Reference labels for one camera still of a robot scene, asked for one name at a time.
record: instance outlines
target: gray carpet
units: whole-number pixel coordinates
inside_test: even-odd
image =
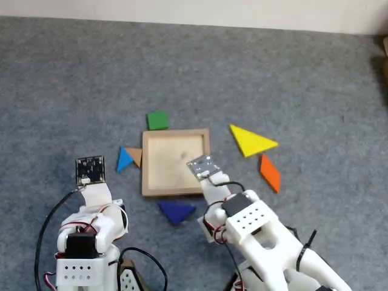
[[[33,259],[45,215],[75,186],[74,159],[104,155],[107,183],[124,198],[137,246],[165,266],[169,290],[222,290],[233,273],[223,246],[205,241],[198,206],[179,227],[140,194],[136,167],[115,172],[119,146],[139,147],[146,113],[171,129],[211,129],[215,160],[257,190],[353,290],[388,285],[388,108],[384,54],[371,37],[248,28],[0,18],[0,289],[34,290]],[[279,142],[275,195],[245,159],[229,124]],[[41,271],[54,270],[55,215]],[[162,277],[131,255],[152,290]]]

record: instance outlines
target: wooden tray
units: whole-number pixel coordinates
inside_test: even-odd
[[[187,162],[210,154],[208,129],[143,132],[142,195],[202,193]]]

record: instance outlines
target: yellow triangle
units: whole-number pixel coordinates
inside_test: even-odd
[[[238,147],[245,158],[278,146],[276,141],[271,141],[268,138],[259,136],[256,133],[249,132],[248,130],[241,129],[233,124],[230,125],[230,130],[232,131]]]

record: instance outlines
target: light blue triangle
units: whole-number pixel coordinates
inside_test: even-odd
[[[158,202],[158,205],[174,226],[177,226],[179,223],[184,221],[190,214],[192,214],[196,210],[195,206],[191,206],[188,204]]]
[[[130,155],[128,155],[127,151],[125,148],[121,147],[120,148],[120,156],[119,156],[119,161],[117,163],[117,172],[121,172],[122,169],[127,167],[129,164],[133,162],[133,159]]]

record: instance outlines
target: green square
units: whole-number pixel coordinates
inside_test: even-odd
[[[155,111],[148,113],[147,119],[149,130],[168,129],[169,127],[169,117],[164,111]]]

